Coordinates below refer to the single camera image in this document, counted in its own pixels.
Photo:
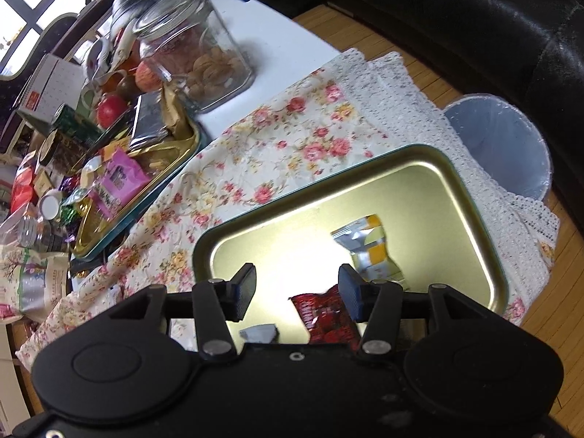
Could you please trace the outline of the red candy packet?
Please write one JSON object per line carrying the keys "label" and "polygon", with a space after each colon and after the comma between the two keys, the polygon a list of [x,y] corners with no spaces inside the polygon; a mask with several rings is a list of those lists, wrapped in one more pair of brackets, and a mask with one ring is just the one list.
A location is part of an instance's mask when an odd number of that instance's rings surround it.
{"label": "red candy packet", "polygon": [[345,344],[353,351],[358,349],[361,336],[338,285],[323,294],[300,294],[290,301],[309,333],[310,344]]}

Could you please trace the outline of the grey white snack packet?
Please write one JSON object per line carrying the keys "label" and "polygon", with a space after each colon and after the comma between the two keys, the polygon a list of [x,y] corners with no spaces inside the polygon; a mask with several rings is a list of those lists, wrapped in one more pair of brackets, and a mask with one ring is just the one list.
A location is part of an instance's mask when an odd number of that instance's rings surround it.
{"label": "grey white snack packet", "polygon": [[239,331],[239,337],[246,343],[270,344],[277,341],[278,335],[274,323],[257,324]]}

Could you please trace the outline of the yellow silver snack packet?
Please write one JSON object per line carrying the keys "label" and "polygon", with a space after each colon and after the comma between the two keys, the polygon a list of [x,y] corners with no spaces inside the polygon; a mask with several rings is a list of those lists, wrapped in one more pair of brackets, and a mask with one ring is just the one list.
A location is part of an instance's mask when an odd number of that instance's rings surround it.
{"label": "yellow silver snack packet", "polygon": [[380,217],[364,216],[331,232],[331,237],[349,251],[353,268],[369,283],[393,282],[409,290],[401,268],[390,257]]}

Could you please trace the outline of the gold tin with snacks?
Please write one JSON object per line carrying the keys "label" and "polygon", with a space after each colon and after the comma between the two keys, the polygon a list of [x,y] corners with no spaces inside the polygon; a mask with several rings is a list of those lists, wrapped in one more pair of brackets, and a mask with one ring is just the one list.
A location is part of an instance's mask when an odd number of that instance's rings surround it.
{"label": "gold tin with snacks", "polygon": [[73,248],[77,259],[94,259],[126,227],[136,223],[205,145],[206,135],[198,124],[188,121],[186,135],[129,152],[115,150],[82,203],[83,218]]}

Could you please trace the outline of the pink snack packet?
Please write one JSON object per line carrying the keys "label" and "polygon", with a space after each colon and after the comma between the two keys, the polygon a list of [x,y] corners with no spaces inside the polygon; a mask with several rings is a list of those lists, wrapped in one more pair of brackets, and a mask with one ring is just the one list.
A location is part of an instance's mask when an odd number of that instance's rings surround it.
{"label": "pink snack packet", "polygon": [[105,219],[114,219],[149,182],[150,177],[142,166],[121,148],[116,148],[104,173],[93,182],[88,196]]}

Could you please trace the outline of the beige tree snack bag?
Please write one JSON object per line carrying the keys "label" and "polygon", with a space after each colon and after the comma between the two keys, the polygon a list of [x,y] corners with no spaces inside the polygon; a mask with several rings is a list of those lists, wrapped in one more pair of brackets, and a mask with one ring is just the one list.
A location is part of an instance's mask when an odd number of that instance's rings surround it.
{"label": "beige tree snack bag", "polygon": [[1,323],[42,323],[66,296],[68,256],[39,253],[18,244],[1,246]]}

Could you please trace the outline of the small glass jar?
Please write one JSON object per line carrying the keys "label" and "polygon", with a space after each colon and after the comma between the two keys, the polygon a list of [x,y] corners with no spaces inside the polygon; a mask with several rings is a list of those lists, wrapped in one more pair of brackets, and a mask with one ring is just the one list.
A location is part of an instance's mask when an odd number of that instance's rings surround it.
{"label": "small glass jar", "polygon": [[17,240],[20,246],[39,253],[65,252],[67,250],[62,233],[43,218],[23,216],[18,223]]}

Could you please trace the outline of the silver foil snack packet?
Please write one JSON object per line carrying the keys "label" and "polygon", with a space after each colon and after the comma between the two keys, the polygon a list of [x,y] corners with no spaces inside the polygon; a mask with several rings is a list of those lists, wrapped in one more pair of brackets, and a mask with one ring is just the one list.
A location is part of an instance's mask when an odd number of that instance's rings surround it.
{"label": "silver foil snack packet", "polygon": [[150,92],[139,96],[129,150],[155,145],[169,135],[162,119],[160,101],[160,92]]}

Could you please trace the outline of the floral tablecloth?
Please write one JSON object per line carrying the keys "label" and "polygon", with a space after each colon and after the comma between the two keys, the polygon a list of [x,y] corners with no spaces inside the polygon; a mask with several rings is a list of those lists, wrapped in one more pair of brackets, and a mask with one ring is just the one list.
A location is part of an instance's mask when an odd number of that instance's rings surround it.
{"label": "floral tablecloth", "polygon": [[402,57],[347,50],[232,124],[163,189],[126,241],[60,300],[17,351],[39,351],[151,284],[195,281],[192,252],[210,227],[405,145],[442,151],[486,223],[510,285],[505,318],[520,323],[548,283],[559,220],[542,202],[500,186],[445,114],[414,84]]}

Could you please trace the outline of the white trash bin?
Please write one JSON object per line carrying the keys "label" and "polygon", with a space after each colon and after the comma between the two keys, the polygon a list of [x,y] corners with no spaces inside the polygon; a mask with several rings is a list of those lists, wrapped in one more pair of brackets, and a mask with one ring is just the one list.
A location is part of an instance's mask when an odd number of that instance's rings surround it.
{"label": "white trash bin", "polygon": [[552,157],[522,111],[492,94],[467,94],[445,107],[445,117],[499,185],[526,198],[546,198],[552,188]]}

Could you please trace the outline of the dark lidded canister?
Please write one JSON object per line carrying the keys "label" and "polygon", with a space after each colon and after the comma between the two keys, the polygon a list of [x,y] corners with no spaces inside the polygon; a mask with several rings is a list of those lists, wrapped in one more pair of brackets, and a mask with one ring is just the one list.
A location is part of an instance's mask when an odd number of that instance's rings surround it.
{"label": "dark lidded canister", "polygon": [[79,163],[85,155],[83,145],[60,131],[52,131],[39,148],[39,164],[71,176],[80,169]]}

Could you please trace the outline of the red apple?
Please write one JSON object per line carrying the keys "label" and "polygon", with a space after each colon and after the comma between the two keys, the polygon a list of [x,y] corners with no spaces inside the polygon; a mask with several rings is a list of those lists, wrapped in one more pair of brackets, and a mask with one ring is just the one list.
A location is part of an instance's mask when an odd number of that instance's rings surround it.
{"label": "red apple", "polygon": [[117,93],[105,94],[97,105],[97,124],[104,130],[110,128],[128,108],[128,102]]}
{"label": "red apple", "polygon": [[158,75],[150,67],[141,61],[135,72],[136,87],[143,93],[160,90],[162,82]]}

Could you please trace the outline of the green drink can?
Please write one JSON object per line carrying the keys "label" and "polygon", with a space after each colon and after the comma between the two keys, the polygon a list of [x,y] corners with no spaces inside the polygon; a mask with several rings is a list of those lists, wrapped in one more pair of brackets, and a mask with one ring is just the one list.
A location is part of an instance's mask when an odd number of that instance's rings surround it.
{"label": "green drink can", "polygon": [[96,124],[82,117],[67,104],[62,104],[55,111],[51,126],[87,148],[94,145],[102,135],[102,131]]}

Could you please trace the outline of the glass jar with nuts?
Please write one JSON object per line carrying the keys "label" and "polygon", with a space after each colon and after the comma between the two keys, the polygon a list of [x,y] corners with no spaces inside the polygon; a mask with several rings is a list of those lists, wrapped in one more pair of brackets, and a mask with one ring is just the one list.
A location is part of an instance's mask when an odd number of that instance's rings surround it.
{"label": "glass jar with nuts", "polygon": [[246,55],[210,0],[158,0],[132,30],[141,59],[195,111],[214,110],[254,81]]}

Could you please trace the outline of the desk calendar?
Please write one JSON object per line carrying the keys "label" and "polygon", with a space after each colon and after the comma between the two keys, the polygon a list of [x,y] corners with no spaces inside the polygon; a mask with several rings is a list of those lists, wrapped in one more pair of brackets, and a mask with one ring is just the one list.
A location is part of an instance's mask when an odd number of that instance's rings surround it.
{"label": "desk calendar", "polygon": [[84,82],[81,65],[45,54],[25,86],[17,111],[49,124],[62,105],[77,107]]}

